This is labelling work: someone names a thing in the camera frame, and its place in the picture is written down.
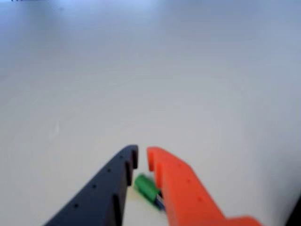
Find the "black edge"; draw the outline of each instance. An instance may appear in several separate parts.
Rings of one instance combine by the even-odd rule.
[[[301,225],[301,196],[286,223],[286,226],[296,225]]]
[[[119,151],[45,226],[120,226],[138,146]]]

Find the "white surface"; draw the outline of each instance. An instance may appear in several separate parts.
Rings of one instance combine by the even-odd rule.
[[[301,188],[301,3],[0,3],[0,224],[40,226],[119,149],[187,161],[226,216]],[[129,190],[125,226],[166,226]]]

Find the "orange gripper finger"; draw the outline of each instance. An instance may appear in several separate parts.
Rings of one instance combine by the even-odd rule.
[[[260,226],[251,217],[225,218],[192,168],[159,147],[148,147],[150,171],[162,190],[170,226]]]

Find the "green object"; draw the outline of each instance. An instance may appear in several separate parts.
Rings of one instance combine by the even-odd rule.
[[[143,174],[136,177],[135,186],[136,189],[152,203],[155,202],[156,196],[160,192],[160,190],[156,188],[155,183]]]

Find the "white table surface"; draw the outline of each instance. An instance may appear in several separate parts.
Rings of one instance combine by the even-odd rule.
[[[0,1],[0,225],[44,224],[127,144],[135,175],[161,146],[226,216],[284,225],[301,191],[300,1]],[[123,223],[167,219],[130,188]]]

